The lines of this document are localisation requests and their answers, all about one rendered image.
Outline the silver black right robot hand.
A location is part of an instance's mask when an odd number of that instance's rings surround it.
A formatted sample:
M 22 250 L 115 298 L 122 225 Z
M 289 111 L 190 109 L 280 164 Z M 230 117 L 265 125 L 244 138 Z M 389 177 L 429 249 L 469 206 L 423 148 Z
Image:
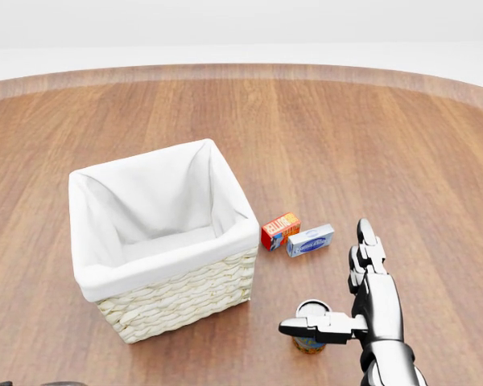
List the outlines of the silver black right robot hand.
M 404 340 L 403 314 L 393 277 L 386 271 L 386 254 L 370 222 L 357 223 L 357 244 L 349 250 L 349 292 L 354 295 L 351 315 L 326 311 L 322 315 L 289 318 L 279 332 L 318 343 L 345 344 L 357 339 L 362 346 L 382 340 Z

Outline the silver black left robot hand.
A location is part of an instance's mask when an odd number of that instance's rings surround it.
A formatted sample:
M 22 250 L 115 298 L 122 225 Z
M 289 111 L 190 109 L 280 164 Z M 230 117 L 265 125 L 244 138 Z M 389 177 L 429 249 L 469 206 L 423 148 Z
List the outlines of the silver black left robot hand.
M 19 386 L 19 384 L 14 384 L 12 381 L 0 382 L 0 386 Z M 37 384 L 34 386 L 88 386 L 86 383 L 77 381 L 56 381 L 43 384 Z

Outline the alphabet soup tin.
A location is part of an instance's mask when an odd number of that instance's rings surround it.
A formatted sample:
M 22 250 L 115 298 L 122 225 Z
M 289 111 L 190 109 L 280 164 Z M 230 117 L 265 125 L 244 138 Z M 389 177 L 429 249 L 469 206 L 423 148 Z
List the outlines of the alphabet soup tin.
M 295 316 L 297 318 L 305 318 L 307 316 L 324 316 L 331 307 L 317 299 L 309 299 L 300 303 L 296 309 Z M 314 338 L 292 337 L 296 348 L 306 354 L 318 354 L 325 348 L 325 343 L 319 343 Z

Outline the white wicker basket cloth liner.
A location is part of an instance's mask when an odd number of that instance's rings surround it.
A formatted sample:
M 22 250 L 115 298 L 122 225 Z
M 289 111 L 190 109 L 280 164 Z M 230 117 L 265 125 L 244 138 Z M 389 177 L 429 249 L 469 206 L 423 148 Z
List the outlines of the white wicker basket cloth liner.
M 259 225 L 214 141 L 75 170 L 68 202 L 76 283 L 124 342 L 250 299 Z

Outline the grey blue printed box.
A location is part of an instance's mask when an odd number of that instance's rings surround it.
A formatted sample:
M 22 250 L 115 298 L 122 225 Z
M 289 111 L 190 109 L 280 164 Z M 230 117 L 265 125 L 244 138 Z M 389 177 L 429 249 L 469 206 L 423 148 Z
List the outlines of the grey blue printed box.
M 331 224 L 324 224 L 289 236 L 287 240 L 288 256 L 297 257 L 329 246 L 334 232 Z

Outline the red butter box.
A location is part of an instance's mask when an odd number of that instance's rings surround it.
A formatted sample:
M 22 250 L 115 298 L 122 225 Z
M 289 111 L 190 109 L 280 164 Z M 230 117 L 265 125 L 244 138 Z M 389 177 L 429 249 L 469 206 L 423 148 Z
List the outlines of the red butter box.
M 300 227 L 301 221 L 294 213 L 285 213 L 262 226 L 262 245 L 267 250 L 273 251 L 286 244 L 289 236 L 299 233 Z

